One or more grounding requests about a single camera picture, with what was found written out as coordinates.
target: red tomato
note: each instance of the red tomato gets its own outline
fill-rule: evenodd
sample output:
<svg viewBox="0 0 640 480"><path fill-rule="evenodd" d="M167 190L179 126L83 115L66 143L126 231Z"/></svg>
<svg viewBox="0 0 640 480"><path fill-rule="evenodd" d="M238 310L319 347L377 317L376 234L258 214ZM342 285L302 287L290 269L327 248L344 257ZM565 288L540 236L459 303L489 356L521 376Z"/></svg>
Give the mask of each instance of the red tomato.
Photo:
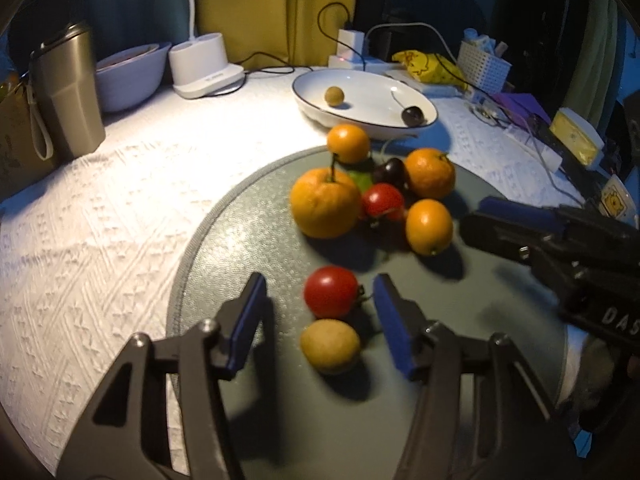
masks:
<svg viewBox="0 0 640 480"><path fill-rule="evenodd" d="M360 285L353 272L326 266L313 272L305 282L304 298L316 317L344 317L358 299Z"/></svg>
<svg viewBox="0 0 640 480"><path fill-rule="evenodd" d="M362 195L362 208L370 218L382 216L399 222L404 218L404 197L391 184L374 184Z"/></svg>

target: purple bowl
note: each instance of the purple bowl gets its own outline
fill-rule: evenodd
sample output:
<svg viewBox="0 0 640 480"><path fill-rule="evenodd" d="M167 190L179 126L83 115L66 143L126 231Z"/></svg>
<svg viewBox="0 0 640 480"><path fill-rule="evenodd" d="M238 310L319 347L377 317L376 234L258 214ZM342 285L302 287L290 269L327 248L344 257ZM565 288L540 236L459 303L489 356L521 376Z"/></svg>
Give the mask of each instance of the purple bowl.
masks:
<svg viewBox="0 0 640 480"><path fill-rule="evenodd" d="M170 47L171 43L136 46L99 61L95 86L100 110L120 112L151 97L160 86Z"/></svg>

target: textured tablecloth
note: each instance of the textured tablecloth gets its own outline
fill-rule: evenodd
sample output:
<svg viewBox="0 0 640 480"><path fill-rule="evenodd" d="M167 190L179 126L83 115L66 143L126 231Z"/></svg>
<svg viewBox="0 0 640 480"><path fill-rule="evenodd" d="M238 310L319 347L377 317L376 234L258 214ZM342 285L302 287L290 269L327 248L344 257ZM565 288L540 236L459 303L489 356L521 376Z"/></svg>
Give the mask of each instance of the textured tablecloth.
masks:
<svg viewBox="0 0 640 480"><path fill-rule="evenodd" d="M0 402L50 470L129 336L164 336L175 270L206 213L258 168L324 143L298 111L292 80L252 76L235 94L197 101L163 89L110 118L95 153L0 205ZM434 103L434 139L454 162L513 200L566 200L538 161L462 100ZM570 334L566 391L581 340ZM179 435L170 399L174 463L184 470Z"/></svg>

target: cup strap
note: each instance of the cup strap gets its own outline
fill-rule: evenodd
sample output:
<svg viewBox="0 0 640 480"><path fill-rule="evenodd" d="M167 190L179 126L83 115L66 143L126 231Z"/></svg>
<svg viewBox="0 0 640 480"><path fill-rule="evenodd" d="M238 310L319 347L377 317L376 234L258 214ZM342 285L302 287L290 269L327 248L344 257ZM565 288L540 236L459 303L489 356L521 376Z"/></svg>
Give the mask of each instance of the cup strap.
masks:
<svg viewBox="0 0 640 480"><path fill-rule="evenodd" d="M51 142L51 136L49 135L47 126L42 120L38 103L33 95L31 83L27 84L27 102L31 115L31 140L33 141L33 148L40 160L49 160L53 156L53 142Z"/></svg>

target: brown paper bag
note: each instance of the brown paper bag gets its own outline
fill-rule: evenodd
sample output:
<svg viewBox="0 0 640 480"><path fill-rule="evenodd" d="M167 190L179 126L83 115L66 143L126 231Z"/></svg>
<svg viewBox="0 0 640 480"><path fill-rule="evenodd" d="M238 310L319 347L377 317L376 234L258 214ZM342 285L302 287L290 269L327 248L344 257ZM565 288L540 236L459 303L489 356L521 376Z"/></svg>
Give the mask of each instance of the brown paper bag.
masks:
<svg viewBox="0 0 640 480"><path fill-rule="evenodd" d="M0 102L0 202L60 165L55 153L42 160L33 142L26 86L20 84Z"/></svg>

